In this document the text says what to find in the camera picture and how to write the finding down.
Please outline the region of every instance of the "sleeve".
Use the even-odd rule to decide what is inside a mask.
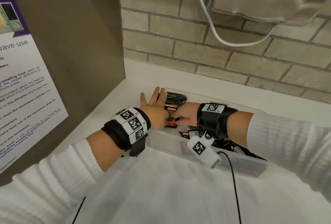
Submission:
[[[258,113],[247,132],[248,149],[296,173],[331,202],[331,128]]]
[[[59,223],[103,175],[86,139],[0,188],[0,223]]]

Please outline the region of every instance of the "plastic container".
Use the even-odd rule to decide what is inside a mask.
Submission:
[[[199,94],[189,93],[171,88],[166,88],[166,91],[184,94],[187,96],[188,102],[218,102],[236,108],[240,111],[263,113],[263,111],[260,111],[258,109]],[[188,142],[188,139],[182,138],[178,133],[178,131],[187,131],[187,129],[188,126],[178,126],[176,129],[163,128],[162,130],[158,131],[150,130],[149,136],[147,137],[147,143],[151,148],[154,148],[156,150],[175,155],[184,159],[200,162],[200,160],[195,157],[187,148],[186,143]],[[215,147],[211,148],[216,152],[223,151],[229,156],[235,173],[258,178],[267,169],[267,161],[265,160],[252,158],[250,156],[230,152],[224,149],[219,149]],[[215,169],[230,170],[230,164],[226,156],[224,154],[219,154],[219,156],[221,158],[221,162],[217,165]]]

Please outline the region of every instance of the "printed notice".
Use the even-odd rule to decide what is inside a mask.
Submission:
[[[0,0],[0,173],[67,116],[15,0]]]

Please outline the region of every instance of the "hand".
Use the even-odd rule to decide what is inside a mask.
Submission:
[[[196,102],[187,102],[172,113],[171,116],[175,118],[180,117],[180,120],[176,121],[177,125],[197,126],[197,113],[200,105],[200,103]]]
[[[143,93],[140,94],[140,109],[148,116],[152,129],[161,129],[166,126],[167,122],[165,119],[169,117],[169,112],[163,106],[165,89],[161,89],[158,99],[159,91],[159,87],[155,88],[149,103],[147,103],[145,95]]]

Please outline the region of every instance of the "black cable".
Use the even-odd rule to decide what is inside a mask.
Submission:
[[[79,206],[79,208],[78,208],[78,211],[77,211],[77,213],[76,213],[76,216],[75,216],[75,218],[73,219],[73,222],[72,222],[72,224],[74,224],[74,223],[75,223],[75,221],[76,221],[76,218],[77,218],[77,216],[78,216],[78,214],[79,214],[79,212],[80,212],[80,210],[81,210],[81,207],[82,207],[82,205],[83,205],[83,203],[84,203],[84,201],[85,201],[85,198],[86,198],[86,196],[84,197],[84,199],[83,199],[83,201],[82,201],[81,205]]]
[[[238,195],[237,195],[236,180],[234,179],[234,172],[233,172],[231,160],[230,160],[229,156],[223,151],[218,151],[217,154],[224,154],[227,157],[227,159],[229,160],[231,172],[232,172],[232,178],[233,178],[234,193],[236,195],[236,201],[237,201],[239,223],[241,224],[241,216],[240,216],[240,208],[239,208],[239,201],[238,201]]]

